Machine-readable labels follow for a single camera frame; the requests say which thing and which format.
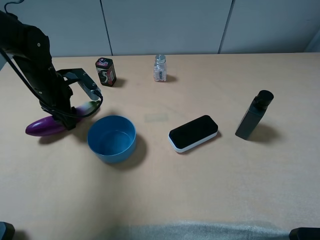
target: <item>black cap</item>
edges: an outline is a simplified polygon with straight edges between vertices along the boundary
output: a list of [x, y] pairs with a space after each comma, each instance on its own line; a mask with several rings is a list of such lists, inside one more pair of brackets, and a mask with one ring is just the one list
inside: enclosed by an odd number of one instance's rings
[[261, 90], [259, 94], [254, 98], [253, 104], [258, 109], [267, 109], [268, 105], [274, 99], [272, 92], [267, 90]]

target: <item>small glass bottle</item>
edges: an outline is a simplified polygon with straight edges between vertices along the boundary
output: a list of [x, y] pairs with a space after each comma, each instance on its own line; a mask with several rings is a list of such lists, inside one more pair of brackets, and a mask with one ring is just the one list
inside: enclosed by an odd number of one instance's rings
[[165, 55], [156, 55], [153, 68], [153, 78], [156, 82], [167, 81], [167, 63]]

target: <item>black and white device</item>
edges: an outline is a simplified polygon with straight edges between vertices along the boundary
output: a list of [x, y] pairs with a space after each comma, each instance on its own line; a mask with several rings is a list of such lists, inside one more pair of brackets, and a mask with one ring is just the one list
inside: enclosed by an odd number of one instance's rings
[[169, 132], [169, 142], [177, 153], [183, 153], [218, 134], [218, 125], [208, 115], [201, 116]]

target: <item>black cable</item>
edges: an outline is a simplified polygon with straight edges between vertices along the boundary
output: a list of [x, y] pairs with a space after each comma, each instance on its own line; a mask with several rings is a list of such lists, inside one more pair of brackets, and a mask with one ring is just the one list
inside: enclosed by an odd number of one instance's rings
[[7, 5], [9, 5], [9, 4], [20, 4], [20, 3], [23, 3], [24, 1], [25, 1], [25, 0], [7, 2], [7, 3], [4, 5], [5, 13], [6, 13], [6, 14], [9, 13], [9, 12], [7, 11]]
[[92, 114], [94, 114], [101, 106], [102, 102], [104, 101], [104, 98], [102, 96], [102, 94], [96, 90], [94, 91], [94, 94], [97, 95], [100, 98], [100, 103], [98, 104], [98, 106], [96, 106], [96, 108], [94, 110], [92, 110], [90, 113], [86, 114], [86, 115], [76, 115], [76, 114], [71, 114], [65, 111], [62, 111], [60, 109], [57, 109], [53, 106], [49, 106], [49, 104], [47, 104], [42, 97], [40, 97], [37, 92], [30, 86], [29, 82], [25, 79], [25, 77], [21, 74], [21, 72], [18, 70], [18, 68], [14, 65], [14, 63], [11, 61], [11, 59], [8, 57], [8, 55], [6, 54], [5, 51], [3, 51], [2, 48], [0, 48], [0, 53], [2, 54], [2, 56], [5, 58], [5, 60], [10, 64], [10, 66], [13, 68], [13, 70], [15, 71], [15, 73], [19, 76], [19, 78], [22, 80], [22, 82], [26, 85], [26, 87], [33, 93], [33, 95], [39, 99], [39, 101], [45, 105], [48, 109], [49, 112], [56, 112], [58, 114], [70, 117], [70, 118], [86, 118], [91, 116]]

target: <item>beige table surface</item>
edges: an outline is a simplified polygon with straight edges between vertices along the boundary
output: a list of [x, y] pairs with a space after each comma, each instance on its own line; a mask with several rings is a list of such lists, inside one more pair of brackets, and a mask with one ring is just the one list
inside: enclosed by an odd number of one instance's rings
[[[98, 57], [54, 58], [96, 83]], [[320, 224], [320, 54], [168, 55], [168, 82], [153, 80], [154, 56], [114, 56], [117, 82], [99, 86], [93, 118], [54, 137], [26, 135], [47, 116], [8, 64], [0, 72], [0, 221], [31, 240], [91, 240], [117, 225], [175, 221]], [[72, 86], [74, 106], [89, 100]], [[274, 93], [250, 141], [235, 131], [260, 90]], [[122, 164], [90, 151], [94, 121], [128, 117], [137, 147]], [[220, 135], [177, 154], [168, 132], [210, 115]]]

